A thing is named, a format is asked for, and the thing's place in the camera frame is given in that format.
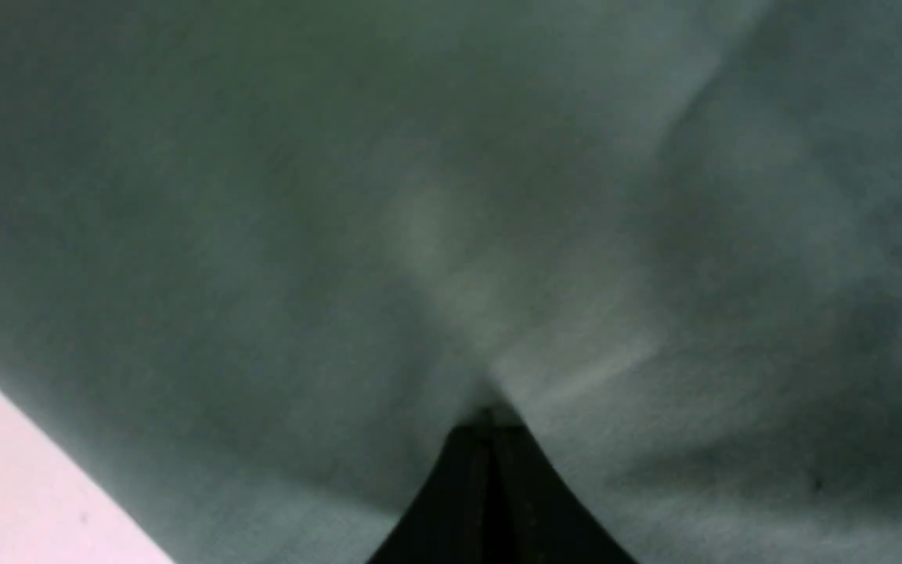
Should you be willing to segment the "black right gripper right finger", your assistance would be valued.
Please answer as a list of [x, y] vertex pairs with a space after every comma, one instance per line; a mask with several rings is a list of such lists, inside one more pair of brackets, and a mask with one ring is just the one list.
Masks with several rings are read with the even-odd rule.
[[583, 506], [522, 425], [494, 426], [512, 563], [633, 563]]

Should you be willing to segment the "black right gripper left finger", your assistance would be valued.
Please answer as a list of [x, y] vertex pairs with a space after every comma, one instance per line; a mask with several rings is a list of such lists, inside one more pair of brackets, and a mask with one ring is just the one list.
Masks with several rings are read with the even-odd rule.
[[480, 563], [491, 477], [487, 436], [457, 426], [370, 563]]

